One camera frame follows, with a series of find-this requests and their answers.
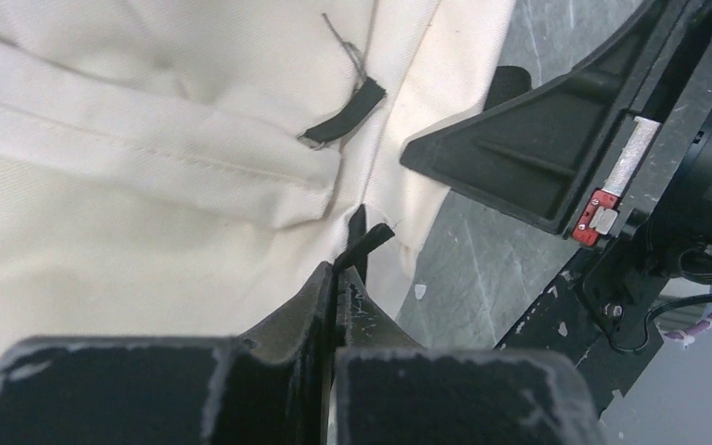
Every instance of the red clip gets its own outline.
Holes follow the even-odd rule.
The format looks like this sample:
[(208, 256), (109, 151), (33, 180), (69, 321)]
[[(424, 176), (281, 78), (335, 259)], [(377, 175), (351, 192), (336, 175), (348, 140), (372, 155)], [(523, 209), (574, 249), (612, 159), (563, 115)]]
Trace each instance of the red clip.
[(585, 246), (593, 246), (596, 244), (596, 240), (599, 239), (599, 233), (589, 227), (593, 215), (596, 214), (596, 210), (600, 207), (613, 209), (617, 203), (618, 197), (615, 195), (609, 194), (604, 190), (596, 190), (593, 192), (591, 199), (588, 201), (588, 205), (585, 206), (585, 210), (579, 217), (575, 230), (572, 231), (572, 237)]

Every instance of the screw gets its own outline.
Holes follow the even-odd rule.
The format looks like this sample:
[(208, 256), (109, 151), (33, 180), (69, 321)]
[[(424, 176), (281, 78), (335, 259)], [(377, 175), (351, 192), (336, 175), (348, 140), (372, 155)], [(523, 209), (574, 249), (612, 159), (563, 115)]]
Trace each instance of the screw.
[(620, 304), (605, 304), (602, 308), (602, 312), (604, 315), (617, 320), (623, 316), (624, 307)]
[(245, 346), (247, 346), (247, 348), (251, 350), (254, 350), (258, 347), (258, 342), (256, 340), (253, 340), (252, 338), (244, 338), (242, 341), (244, 342)]

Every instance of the paint speck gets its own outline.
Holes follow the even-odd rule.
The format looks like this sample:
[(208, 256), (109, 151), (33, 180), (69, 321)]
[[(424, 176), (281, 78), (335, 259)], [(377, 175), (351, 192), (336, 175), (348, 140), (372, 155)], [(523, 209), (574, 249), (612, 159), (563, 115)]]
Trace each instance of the paint speck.
[(413, 287), (413, 294), (416, 295), (416, 299), (423, 299), (427, 293), (427, 286), (416, 285)]

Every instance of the fold in fabric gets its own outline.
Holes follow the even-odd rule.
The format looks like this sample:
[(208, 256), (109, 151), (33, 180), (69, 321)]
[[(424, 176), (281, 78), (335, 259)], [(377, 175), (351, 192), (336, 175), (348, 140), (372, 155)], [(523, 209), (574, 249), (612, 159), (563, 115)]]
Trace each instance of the fold in fabric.
[(63, 70), (0, 43), (0, 155), (279, 228), (323, 216), (339, 153), (277, 125)]

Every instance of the stitching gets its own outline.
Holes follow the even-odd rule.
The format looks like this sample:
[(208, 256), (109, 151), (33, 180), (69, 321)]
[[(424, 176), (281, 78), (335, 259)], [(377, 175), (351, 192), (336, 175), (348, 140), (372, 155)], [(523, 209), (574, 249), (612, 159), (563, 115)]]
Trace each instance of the stitching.
[(289, 176), (289, 175), (277, 173), (277, 172), (267, 172), (267, 171), (260, 170), (260, 169), (253, 169), (253, 168), (246, 167), (243, 165), (233, 164), (233, 163), (230, 163), (227, 161), (200, 158), (200, 157), (190, 156), (190, 155), (179, 155), (179, 154), (173, 154), (173, 153), (167, 153), (164, 151), (159, 151), (155, 148), (141, 146), (140, 143), (138, 143), (137, 141), (134, 141), (132, 139), (128, 139), (128, 138), (121, 137), (121, 136), (116, 136), (113, 134), (96, 132), (93, 130), (78, 127), (76, 125), (68, 124), (66, 122), (53, 121), (53, 120), (48, 119), (44, 116), (39, 116), (39, 115), (33, 114), (29, 111), (25, 111), (20, 108), (13, 107), (9, 104), (0, 103), (0, 108), (7, 108), (7, 109), (10, 109), (10, 110), (20, 114), (20, 115), (33, 117), (36, 120), (42, 121), (42, 122), (44, 122), (48, 125), (51, 125), (53, 127), (58, 127), (62, 130), (71, 129), (73, 131), (78, 131), (78, 132), (85, 133), (85, 134), (92, 134), (94, 136), (105, 138), (106, 140), (103, 142), (108, 144), (109, 146), (116, 146), (117, 143), (121, 142), (122, 147), (130, 149), (132, 151), (146, 153), (148, 155), (155, 155), (155, 156), (163, 157), (166, 159), (176, 160), (176, 161), (182, 162), (187, 165), (203, 167), (203, 168), (209, 169), (209, 170), (215, 170), (215, 171), (219, 171), (219, 172), (231, 171), (231, 172), (245, 175), (247, 177), (266, 176), (266, 177), (268, 177), (268, 179), (272, 179), (275, 182), (281, 182), (281, 181), (282, 182), (290, 182), (290, 183), (305, 186), (307, 188), (318, 188), (318, 189), (327, 188), (327, 184), (315, 183), (313, 181), (298, 178), (296, 176)]

